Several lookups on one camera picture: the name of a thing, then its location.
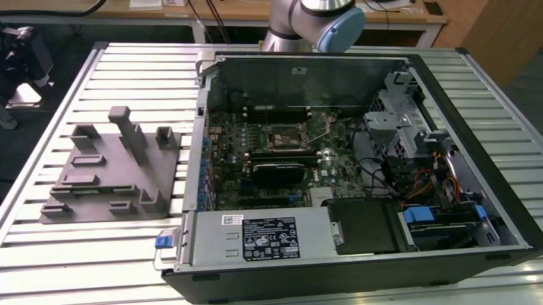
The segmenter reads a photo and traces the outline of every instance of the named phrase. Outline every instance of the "blue tab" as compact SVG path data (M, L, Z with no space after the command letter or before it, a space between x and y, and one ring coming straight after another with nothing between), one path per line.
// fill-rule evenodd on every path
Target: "blue tab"
M433 221L433 214L428 207L408 208L413 214L414 221Z
M475 207L476 210L476 214L479 215L479 218L483 220L485 218L485 210L484 207L481 205L477 205Z
M405 222L408 224L410 224L414 221L413 214L410 214L410 212L408 210L404 211L402 213L404 213Z
M433 214L428 207L408 208L404 212L405 222L433 221Z
M154 239L156 249L173 248L173 237L172 236L157 236Z

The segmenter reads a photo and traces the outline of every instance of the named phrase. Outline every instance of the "warning label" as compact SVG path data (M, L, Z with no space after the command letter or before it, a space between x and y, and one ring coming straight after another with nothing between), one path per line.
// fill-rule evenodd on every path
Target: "warning label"
M298 258L298 241L293 217L245 219L242 222L245 261Z

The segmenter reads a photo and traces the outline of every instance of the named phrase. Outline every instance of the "white label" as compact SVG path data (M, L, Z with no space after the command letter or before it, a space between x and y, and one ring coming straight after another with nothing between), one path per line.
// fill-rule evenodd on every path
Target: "white label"
M165 17L188 18L186 14L164 14Z
M284 249L281 252L297 252L297 247L284 247L281 249Z
M222 225L229 226L232 224L241 224L244 220L242 215L222 215Z
M306 73L306 68L292 68L292 75L305 75Z
M165 5L177 5L177 6L185 6L186 5L186 0L164 0Z

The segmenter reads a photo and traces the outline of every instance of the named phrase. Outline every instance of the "metal workbench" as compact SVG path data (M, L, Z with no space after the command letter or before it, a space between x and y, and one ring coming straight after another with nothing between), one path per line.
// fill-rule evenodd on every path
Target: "metal workbench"
M154 237L180 225L197 86L194 60L201 50L256 51L253 45L110 43L82 66L57 113L0 207L0 304L182 304L154 271ZM543 140L469 55L453 50L408 49L434 73L497 168L543 227ZM394 53L397 48L353 48L350 52ZM170 126L182 133L170 216L164 220L38 223L40 209L72 148L76 123L108 123L113 105L128 105L144 132ZM429 109L438 125L437 113ZM162 251L157 260L169 260ZM258 304L539 304L543 262L492 269L456 285L324 295Z

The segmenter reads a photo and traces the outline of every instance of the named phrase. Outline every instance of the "floor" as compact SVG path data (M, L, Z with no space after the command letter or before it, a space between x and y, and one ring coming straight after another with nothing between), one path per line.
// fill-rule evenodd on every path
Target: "floor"
M54 82L57 98L48 101L46 108L53 110L60 103L82 62L92 49L94 41L114 41L133 43L192 43L192 33L188 27L165 26L68 26L36 25L42 32L45 43L53 58L54 68L50 78ZM234 43L256 43L265 35L261 28L228 28L229 37ZM210 29L214 42L220 42L217 29ZM533 58L517 80L507 88L505 93L532 121L537 130L543 130L543 116L539 115L543 100L543 52ZM17 178L32 149L52 118L52 111L24 111L13 113L20 122L14 130L0 129L0 202L8 193L10 184Z
M543 133L543 50L535 55L504 92Z

